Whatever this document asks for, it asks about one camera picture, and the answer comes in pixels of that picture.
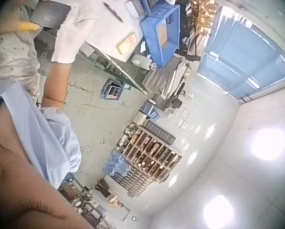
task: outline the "pen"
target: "pen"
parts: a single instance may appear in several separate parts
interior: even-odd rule
[[[122,18],[114,11],[107,3],[103,2],[105,7],[119,20],[123,23]]]

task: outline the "blue window blind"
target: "blue window blind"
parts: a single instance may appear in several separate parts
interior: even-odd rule
[[[240,100],[285,78],[285,53],[257,26],[219,7],[197,72]]]

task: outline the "blue basket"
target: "blue basket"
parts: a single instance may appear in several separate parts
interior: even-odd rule
[[[162,47],[159,41],[158,28],[164,23],[167,25],[168,43]],[[154,14],[147,16],[140,23],[140,26],[146,39],[151,59],[159,66],[166,66],[179,47],[179,5],[163,4]]]

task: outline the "wooden shelf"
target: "wooden shelf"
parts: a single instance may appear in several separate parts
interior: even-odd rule
[[[131,166],[161,183],[181,160],[171,146],[138,127],[123,155]]]

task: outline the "white tiled ceiling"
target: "white tiled ceiling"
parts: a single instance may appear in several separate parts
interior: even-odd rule
[[[203,208],[218,195],[225,195],[234,211],[225,228],[284,228],[285,146],[275,161],[255,157],[252,142],[263,128],[279,128],[285,134],[285,89],[240,106],[232,128],[202,176],[154,218],[152,229],[207,228]]]

